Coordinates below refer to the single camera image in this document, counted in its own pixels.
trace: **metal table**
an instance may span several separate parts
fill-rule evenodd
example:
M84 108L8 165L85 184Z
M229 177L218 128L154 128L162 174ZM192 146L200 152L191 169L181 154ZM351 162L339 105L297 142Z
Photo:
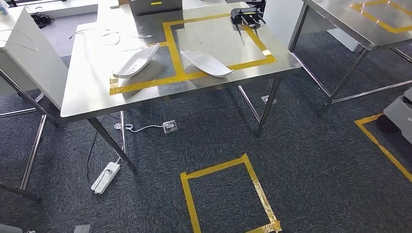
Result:
M293 31L289 43L289 50L293 53L305 22L309 8L329 20L336 27L357 40L363 49L356 63L349 69L341 82L330 93L318 78L302 63L305 71L318 84L328 99L321 109L323 113L330 105L352 100L376 92L408 85L412 80L366 91L349 97L335 99L348 83L356 69L371 51L377 49L391 49L407 61L412 59L402 51L395 48L399 45L412 42L412 2L410 0L302 0L304 2L299 15L299 20Z
M14 185L0 182L0 187L6 190L9 190L11 192L14 192L16 194L23 195L31 200L39 201L41 199L39 195L26 190L27 183L29 182L30 174L32 172L34 160L36 158L37 150L40 144L40 139L43 133L43 128L46 123L46 119L48 119L56 127L58 126L58 123L57 123L57 120L52 115L47 113L46 110L44 110L44 108L36 102L36 100L30 97L30 95L27 94L27 92L21 86L19 86L12 78L10 78L10 76L7 75L2 69L0 69L0 77L3 78L22 98L24 98L27 102L29 102L33 106L33 108L29 108L29 109L2 113L0 114L0 118L13 117L13 116L18 116L22 114L37 112L37 111L40 112L40 114L42 115L41 120L40 120L40 125L38 127L36 137L34 139L32 152L30 153L30 157L27 162L26 170L24 171L23 180L21 181L21 185L17 187Z
M100 43L102 32L98 30L77 34L61 117L72 121L88 119L116 153L136 170L127 156L123 110L238 85L259 123L257 133L260 134L281 77L298 72L301 64L266 26L256 32L242 29L240 36L236 27L232 27L229 16L233 8L239 7L247 5L244 2L232 3L141 16L135 18L136 25L135 22L123 21L116 28L111 23L112 29L121 35L120 42L115 46ZM77 30L104 27L98 23L81 25ZM136 39L124 36L133 32L131 24L133 30L137 28L139 35L150 34L152 37ZM153 43L160 43L161 48L139 74L127 80L117 80L111 76L112 66L120 51ZM179 50L208 52L235 71L222 79L207 76L180 58ZM275 82L260 117L240 85L265 79L274 79ZM96 119L97 116L118 111L121 111L124 151Z

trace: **tape marking on table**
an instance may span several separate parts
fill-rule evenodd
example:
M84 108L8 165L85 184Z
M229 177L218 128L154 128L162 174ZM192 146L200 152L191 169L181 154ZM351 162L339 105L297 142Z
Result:
M361 4L351 5L350 7L352 7L353 9L358 11L361 15L363 15L366 18L368 18L369 20L375 22L377 25L383 27L384 29L386 29L389 32L392 32L392 33L405 33L405 32L408 32L408 31L412 30L412 26L394 28L394 27L390 26L389 24L383 22L382 20L378 19L377 17L371 15L370 13L367 12L366 9L364 9L364 7L366 7L366 6L375 6L377 4L390 5L394 8L396 8L396 9L398 9L399 11L402 11L402 12L408 14L409 16L412 16L412 12L409 11L408 9L403 8L402 6L396 4L393 1L387 1L387 0L370 1L370 2L365 2L365 3L361 3Z
M173 63L173 67L175 69L176 75L171 76L171 77L162 78L162 79L155 79L155 80L151 80L151 81L147 81L147 82L132 83L132 84L129 84L129 85L126 85L126 86L119 86L119 80L114 78L114 77L111 77L110 78L110 93L109 94L110 95L115 95L115 94L130 92L130 91L137 91L137 90L141 90L141 89L152 87L152 86L178 83L178 82L189 81L189 80L192 80L192 79L197 79L197 78L202 78L202 77L208 76L206 73L204 73L202 71L196 71L196 72L189 73L189 74L185 73L185 71L183 69L182 62L180 60L180 55L179 55L179 52L177 50L176 43L174 41L171 26L178 25L178 24L183 24L183 23L197 22L197 21L202 21L202 20L222 18L222 17L230 17L230 14L221 14L221 15L215 15L215 16L207 16L207 17L199 17L199 18L164 22L163 23L163 30L165 32L165 36L166 36L167 41L161 42L160 46L161 47L164 47L164 46L169 47L169 52L171 54L172 63ZM257 67L257 66L266 65L266 64L276 62L275 57L266 48L266 46L261 42L261 40L256 36L256 34L252 31L252 29L250 29L249 27L243 27L243 29L249 35L249 37L252 39L252 41L256 44L256 46L260 49L260 51L263 53L263 55L266 58L265 59L260 59L260 60L257 60L257 61L251 61L251 62L236 64L236 65L231 65L231 66L228 66L228 68L232 69L232 70L241 70L241 69Z

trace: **tape marking on floor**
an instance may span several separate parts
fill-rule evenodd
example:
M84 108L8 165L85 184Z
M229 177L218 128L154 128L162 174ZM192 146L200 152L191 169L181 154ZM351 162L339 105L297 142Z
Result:
M377 120L381 115L383 114L381 113L381 114L377 114L374 116L369 116L363 119L356 120L355 124L360 128L360 130L362 130L362 132L373 143L375 143L378 146L378 148L383 152L383 154L385 154L386 157L388 157L388 159L402 172L402 174L404 174L406 178L408 178L408 180L412 182L412 174L409 173L408 170L406 170L406 168L386 148L384 148L383 145L381 145L379 141L371 134L371 132L367 130L366 127L364 126L364 124L366 123Z
M266 224L264 226L248 231L247 233L269 233L269 232L278 233L279 231L282 231L282 228L280 227L280 222L279 220L276 219L276 216L273 213L272 208L270 207L270 204L266 198L266 195L263 191L262 186L260 185L258 177L255 171L253 170L252 164L250 163L247 155L244 154L242 155L241 158L231 160L231 161L218 164L215 166L211 166L211 167L193 172L191 174L186 174L185 172L180 173L180 179L182 180L183 192L185 194L186 202L188 205L190 221L192 222L194 233L200 233L201 230L200 230L200 225L199 225L199 219L196 214L196 208L193 203L193 197L190 191L188 179L199 178L201 176L204 176L204 175L216 172L216 171L220 171L220 170L232 167L232 166L236 166L239 164L245 164L247 172L249 173L249 176L252 179L253 185L255 186L257 195L259 196L260 202L262 203L263 208L265 209L266 215L268 216L268 219L270 220L269 224Z

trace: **black electronic device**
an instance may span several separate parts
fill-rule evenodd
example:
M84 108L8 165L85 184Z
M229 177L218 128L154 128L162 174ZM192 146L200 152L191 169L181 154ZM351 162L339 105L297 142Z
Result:
M263 13L255 7L235 8L230 12L232 23L251 28L260 27L260 21L266 23L263 19Z

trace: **white curved tray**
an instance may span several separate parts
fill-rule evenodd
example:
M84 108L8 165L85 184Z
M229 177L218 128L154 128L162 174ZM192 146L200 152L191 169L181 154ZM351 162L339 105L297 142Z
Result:
M227 68L225 65L223 65L207 53L180 51L180 54L188 59L190 63L192 63L198 69L207 74L210 74L211 76L224 78L233 72L233 70Z
M160 44L157 43L135 53L119 71L113 72L113 77L127 79L135 76L152 60L159 47Z

